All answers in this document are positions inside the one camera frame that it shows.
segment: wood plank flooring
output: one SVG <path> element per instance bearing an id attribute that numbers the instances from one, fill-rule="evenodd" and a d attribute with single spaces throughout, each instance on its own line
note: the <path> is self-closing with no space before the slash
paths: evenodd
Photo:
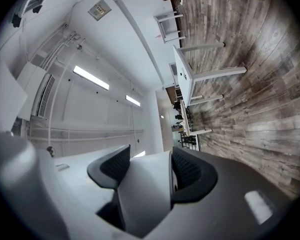
<path id="1" fill-rule="evenodd" d="M 292 198 L 300 194 L 300 28 L 283 0 L 184 0 L 182 46 L 195 73 L 244 66 L 242 75 L 198 82 L 190 106 L 201 150 L 244 162 Z"/>

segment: pipe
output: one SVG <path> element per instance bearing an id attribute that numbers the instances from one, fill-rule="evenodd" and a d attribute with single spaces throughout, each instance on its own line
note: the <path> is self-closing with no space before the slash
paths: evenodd
<path id="1" fill-rule="evenodd" d="M 50 65 L 54 62 L 54 59 L 59 56 L 59 54 L 63 51 L 63 49 L 65 48 L 65 46 L 68 46 L 68 44 L 77 36 L 78 34 L 76 32 L 71 33 L 70 36 L 62 43 L 60 43 L 61 41 L 59 41 L 58 43 L 58 47 L 56 49 L 53 50 L 53 52 L 49 53 L 50 56 L 49 59 L 47 59 L 47 62 L 45 63 L 43 69 L 46 70 L 47 72 L 50 69 Z"/>
<path id="2" fill-rule="evenodd" d="M 56 96 L 57 96 L 57 93 L 58 93 L 58 90 L 59 90 L 59 86 L 60 86 L 60 83 L 61 83 L 61 80 L 67 70 L 67 66 L 69 65 L 70 61 L 72 60 L 72 58 L 75 56 L 76 52 L 74 52 L 71 56 L 71 58 L 69 59 L 67 65 L 64 67 L 64 70 L 60 76 L 60 79 L 59 79 L 59 82 L 58 82 L 58 85 L 56 86 L 56 89 L 55 89 L 55 92 L 54 92 L 54 95 L 53 95 L 53 100 L 52 100 L 52 105 L 51 105 L 51 110 L 50 110 L 50 116 L 49 116 L 49 132 L 48 132 L 48 145 L 49 147 L 51 146 L 51 120 L 52 120 L 52 114 L 53 114 L 53 111 L 54 111 L 54 106 L 55 106 L 55 101 L 56 101 Z"/>
<path id="3" fill-rule="evenodd" d="M 52 54 L 54 54 L 55 50 L 59 47 L 59 45 L 62 43 L 62 40 L 64 39 L 64 37 L 62 36 L 62 38 L 52 47 L 52 49 L 49 51 L 48 55 L 43 59 L 43 61 L 40 64 L 40 68 L 44 69 L 46 67 L 46 63 L 47 60 L 50 59 L 50 57 L 52 56 Z"/>
<path id="4" fill-rule="evenodd" d="M 130 80 L 130 84 L 131 84 L 131 96 L 132 96 L 132 80 Z M 134 106 L 131 106 L 132 108 L 132 125 L 133 125 L 133 133 L 134 133 L 134 146 L 135 146 L 135 152 L 137 152 L 137 138 L 136 138 L 136 129 L 135 129 L 135 117 L 134 117 Z"/>
<path id="5" fill-rule="evenodd" d="M 68 129 L 68 150 L 70 150 L 70 129 Z"/>
<path id="6" fill-rule="evenodd" d="M 32 128 L 33 130 L 48 130 L 48 128 Z M 133 132 L 133 130 L 71 130 L 71 129 L 57 129 L 57 128 L 51 128 L 53 131 L 59 131 L 59 132 L 79 132 L 79 133 L 120 133 L 120 132 Z"/>
<path id="7" fill-rule="evenodd" d="M 66 65 L 67 65 L 66 63 L 64 63 L 64 62 L 60 61 L 60 60 L 58 59 L 58 57 L 55 57 L 55 60 L 56 60 L 57 62 L 59 62 L 60 64 L 64 65 L 64 66 L 66 66 Z"/>
<path id="8" fill-rule="evenodd" d="M 75 82 L 76 82 L 76 78 L 71 82 L 69 91 L 68 91 L 67 96 L 66 96 L 65 105 L 64 105 L 64 110 L 63 110 L 63 113 L 62 113 L 62 121 L 63 121 L 63 122 L 65 121 L 65 118 L 66 118 L 66 112 L 67 112 L 67 111 L 70 111 L 70 112 L 72 111 L 72 103 L 73 103 L 73 100 L 74 100 L 74 98 L 75 98 L 75 96 L 76 96 L 76 93 L 77 93 L 76 91 L 74 92 L 74 95 L 73 95 L 73 97 L 72 97 L 70 106 L 68 106 L 68 102 L 69 102 L 69 97 L 71 97 L 71 92 L 72 92 L 72 89 L 73 89 L 73 86 L 74 86 Z"/>
<path id="9" fill-rule="evenodd" d="M 195 96 L 195 97 L 192 97 L 191 100 L 195 100 L 195 99 L 199 99 L 199 98 L 203 98 L 203 96 L 202 95 Z"/>
<path id="10" fill-rule="evenodd" d="M 31 123 L 30 123 L 30 126 L 29 126 L 29 141 L 31 142 Z"/>
<path id="11" fill-rule="evenodd" d="M 80 46 L 82 46 L 82 44 L 86 41 L 86 39 L 84 38 L 81 43 L 79 43 Z"/>
<path id="12" fill-rule="evenodd" d="M 49 42 L 49 41 L 51 40 L 51 38 L 54 37 L 56 34 L 58 34 L 58 33 L 60 32 L 60 30 L 63 29 L 63 28 L 64 28 L 64 25 L 61 25 L 61 26 L 57 29 L 56 32 L 54 32 L 50 37 L 48 37 L 48 39 L 47 39 L 46 41 L 44 41 L 44 42 L 40 45 L 40 47 L 39 47 L 38 50 L 41 50 L 41 48 L 44 47 L 44 46 L 46 45 L 46 43 Z M 36 54 L 37 54 L 37 53 L 35 52 L 35 53 L 32 55 L 30 61 L 32 61 L 32 59 L 35 57 Z"/>
<path id="13" fill-rule="evenodd" d="M 24 17 L 24 20 L 22 22 L 22 31 L 21 31 L 21 35 L 20 35 L 20 38 L 23 39 L 23 42 L 24 42 L 24 55 L 25 55 L 25 59 L 26 59 L 26 62 L 29 62 L 29 53 L 27 51 L 27 29 L 26 29 L 26 24 L 27 24 L 27 18 Z"/>
<path id="14" fill-rule="evenodd" d="M 86 52 L 87 54 L 89 54 L 91 57 L 93 57 L 94 59 L 96 59 L 97 61 L 99 61 L 99 62 L 100 62 L 107 70 L 109 70 L 109 71 L 111 71 L 113 74 L 115 74 L 120 80 L 122 80 L 122 81 L 124 81 L 124 82 L 126 82 L 127 84 L 130 85 L 130 81 L 131 81 L 130 79 L 126 79 L 125 76 L 121 76 L 118 72 L 114 71 L 111 67 L 109 67 L 109 66 L 103 64 L 103 63 L 101 62 L 101 60 L 99 60 L 98 57 L 100 57 L 100 53 L 99 53 L 99 55 L 93 54 L 91 51 L 89 51 L 86 47 L 84 47 L 84 46 L 82 45 L 83 41 L 82 41 L 81 43 L 77 43 L 76 41 L 73 41 L 73 42 L 74 42 L 75 44 L 77 44 L 77 45 L 81 45 L 83 51 L 85 51 L 85 52 Z M 140 95 L 140 96 L 143 97 L 143 95 L 140 94 L 138 91 L 134 90 L 134 92 L 138 93 L 138 95 Z"/>
<path id="15" fill-rule="evenodd" d="M 115 138 L 122 138 L 122 137 L 129 137 L 133 136 L 133 134 L 126 134 L 126 135 L 121 135 L 121 136 L 110 136 L 110 137 L 99 137 L 99 138 L 52 138 L 50 141 L 52 142 L 88 142 L 88 141 L 98 141 L 98 140 L 106 140 L 106 139 L 115 139 Z M 32 137 L 31 138 L 34 141 L 47 141 L 47 138 L 42 138 L 42 137 Z"/>

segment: light fixture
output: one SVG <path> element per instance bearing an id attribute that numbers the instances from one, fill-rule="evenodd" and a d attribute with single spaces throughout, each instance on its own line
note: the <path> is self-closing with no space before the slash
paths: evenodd
<path id="1" fill-rule="evenodd" d="M 125 99 L 126 99 L 127 101 L 130 101 L 130 102 L 132 102 L 132 103 L 134 103 L 134 104 L 136 104 L 137 106 L 140 107 L 140 102 L 138 102 L 138 101 L 136 101 L 135 99 L 129 97 L 128 95 L 125 96 Z"/>
<path id="2" fill-rule="evenodd" d="M 93 82 L 94 84 L 96 84 L 106 90 L 109 90 L 109 84 L 105 83 L 104 81 L 101 81 L 99 78 L 96 78 L 94 75 L 83 70 L 81 67 L 75 66 L 73 72 L 78 74 L 79 76 Z"/>
<path id="3" fill-rule="evenodd" d="M 134 158 L 143 157 L 146 154 L 146 151 L 142 151 L 140 154 L 134 156 Z"/>

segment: white wall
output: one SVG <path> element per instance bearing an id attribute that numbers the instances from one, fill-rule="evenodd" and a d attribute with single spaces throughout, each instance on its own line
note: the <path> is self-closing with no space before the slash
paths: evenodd
<path id="1" fill-rule="evenodd" d="M 154 20 L 154 16 L 165 15 L 175 11 L 172 7 L 171 1 L 163 0 L 122 0 L 126 8 L 129 10 L 139 29 L 141 30 L 151 53 L 160 70 L 164 85 L 174 83 L 173 75 L 171 73 L 169 64 L 175 62 L 175 55 L 173 52 L 173 45 L 180 47 L 179 40 L 169 41 L 164 43 L 160 35 L 158 24 Z M 176 21 L 168 20 L 164 22 L 165 29 L 168 32 L 177 31 Z M 172 38 L 177 38 L 178 34 L 172 34 Z"/>
<path id="2" fill-rule="evenodd" d="M 164 117 L 160 119 L 163 147 L 164 151 L 168 151 L 174 146 L 171 127 L 180 121 L 175 119 L 175 115 L 179 113 L 173 109 L 166 89 L 158 89 L 155 94 L 159 113 Z"/>
<path id="3" fill-rule="evenodd" d="M 58 35 L 42 50 L 46 51 L 47 47 L 53 46 L 51 43 L 57 41 Z M 33 63 L 40 64 L 43 57 L 39 55 L 44 54 L 39 51 L 38 55 L 34 57 Z M 142 120 L 143 97 L 135 91 L 131 91 L 131 85 L 109 70 L 107 65 L 102 63 L 103 59 L 96 60 L 85 49 L 78 51 L 75 43 L 66 47 L 58 56 L 58 60 L 66 64 L 66 71 L 56 94 L 51 127 L 65 131 L 51 131 L 51 144 L 55 148 L 56 156 L 83 154 L 127 144 L 131 145 L 131 156 L 145 150 L 143 132 L 140 131 L 144 127 Z M 109 84 L 109 90 L 73 73 L 75 66 L 83 68 Z M 48 70 L 48 73 L 54 76 L 55 84 L 49 96 L 45 118 L 35 119 L 46 129 L 35 129 L 39 126 L 35 123 L 32 124 L 31 141 L 37 148 L 48 147 L 47 128 L 52 100 L 64 68 L 64 65 L 55 62 Z M 127 101 L 126 95 L 138 100 L 141 107 Z M 135 142 L 134 130 L 137 131 L 136 140 L 139 139 L 139 142 Z"/>
<path id="4" fill-rule="evenodd" d="M 0 27 L 0 55 L 15 78 L 27 62 L 26 51 L 31 58 L 44 40 L 64 22 L 77 1 L 80 0 L 46 0 L 39 13 L 25 13 L 20 27 L 13 27 L 13 11 L 8 13 Z"/>
<path id="5" fill-rule="evenodd" d="M 164 151 L 159 109 L 156 91 L 151 90 L 144 94 L 143 98 L 143 125 L 145 154 L 151 155 Z"/>
<path id="6" fill-rule="evenodd" d="M 112 11 L 99 21 L 88 13 L 99 1 L 83 0 L 78 3 L 73 8 L 70 27 L 84 36 L 95 51 L 100 51 L 129 79 L 145 89 L 158 86 L 161 81 L 146 50 L 115 1 L 104 0 Z"/>

